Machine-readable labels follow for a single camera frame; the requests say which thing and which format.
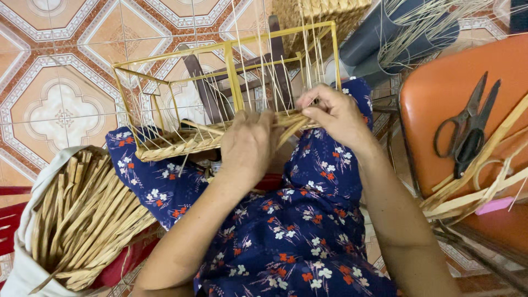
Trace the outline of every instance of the pink eraser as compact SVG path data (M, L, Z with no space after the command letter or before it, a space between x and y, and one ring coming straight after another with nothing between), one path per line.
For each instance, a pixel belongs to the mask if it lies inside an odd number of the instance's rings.
M485 214L485 213L490 212L490 211L495 211L495 210L506 208L506 207L510 206L510 204L512 204L513 199L514 199L513 197L506 197L506 198L500 198L500 199L497 199L497 200L492 200L492 201L482 205L481 207L479 207L475 211L475 214L480 216L480 215Z

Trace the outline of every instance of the woman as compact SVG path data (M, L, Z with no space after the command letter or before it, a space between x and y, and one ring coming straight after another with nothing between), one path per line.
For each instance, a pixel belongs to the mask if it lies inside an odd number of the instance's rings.
M168 233L134 287L137 296L455 296L429 225L372 136L369 90L354 100L328 86L297 106L323 128L305 131L283 188L250 192L274 154L274 115L238 112L208 184L182 158L141 163L127 128L107 136L118 175ZM319 107L308 107L319 98ZM392 283L366 261L362 190Z

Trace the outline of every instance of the cloth bag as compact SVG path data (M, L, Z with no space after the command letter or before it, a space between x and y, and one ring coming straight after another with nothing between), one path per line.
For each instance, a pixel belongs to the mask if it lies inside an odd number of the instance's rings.
M37 177L31 189L31 199L22 212L20 226L15 232L15 259L11 274L0 291L2 297L27 296L34 288L50 276L50 273L35 262L32 257L31 235L36 215L36 211L33 208L44 198L48 185L64 164L68 162L70 157L87 147L90 147L91 150L98 150L103 154L107 154L104 149L93 145L65 148L53 158L50 165L44 168ZM88 293L96 292L94 290L84 291L82 293L73 292L66 289L57 280L52 279L42 290L32 294L32 296L83 296Z

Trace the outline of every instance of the floral dress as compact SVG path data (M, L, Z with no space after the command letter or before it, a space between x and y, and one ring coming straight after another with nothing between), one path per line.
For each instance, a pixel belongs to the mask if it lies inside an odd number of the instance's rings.
M366 83L344 81L343 92L356 99L372 128ZM199 166L182 166L183 157L141 162L127 127L108 133L106 140L118 176L167 230L208 185ZM352 151L322 128L304 131L285 164L282 188L251 192L228 215L194 279L195 292L396 296L394 284L366 261L361 191Z

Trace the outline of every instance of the floor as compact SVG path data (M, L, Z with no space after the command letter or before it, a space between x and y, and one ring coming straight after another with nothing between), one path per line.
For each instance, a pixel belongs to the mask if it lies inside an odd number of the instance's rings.
M497 0L493 7L461 20L458 40L438 57L505 38L509 6L509 0ZM112 63L172 52L180 44L195 47L254 35L265 27L271 13L272 0L2 0L0 185L31 186L59 150L85 144L103 146L107 131L126 124L125 114L115 105L120 96ZM258 54L258 46L242 50L245 58ZM199 55L207 71L224 67L223 59L221 51ZM148 64L138 71L167 79L189 77L179 59ZM294 71L289 75L293 95L299 95L300 76ZM376 88L372 97L396 94L401 83L395 77ZM191 85L177 86L174 92L181 114L205 121ZM171 108L167 97L162 99L162 108ZM150 100L141 109L154 123L159 122ZM376 114L375 118L374 132L381 137L388 116ZM412 185L398 129L393 148L398 176ZM4 196L0 208L29 198ZM366 240L369 262L384 269L371 226ZM453 275L486 273L467 256L449 246L442 248ZM0 281L11 263L12 256L0 257Z

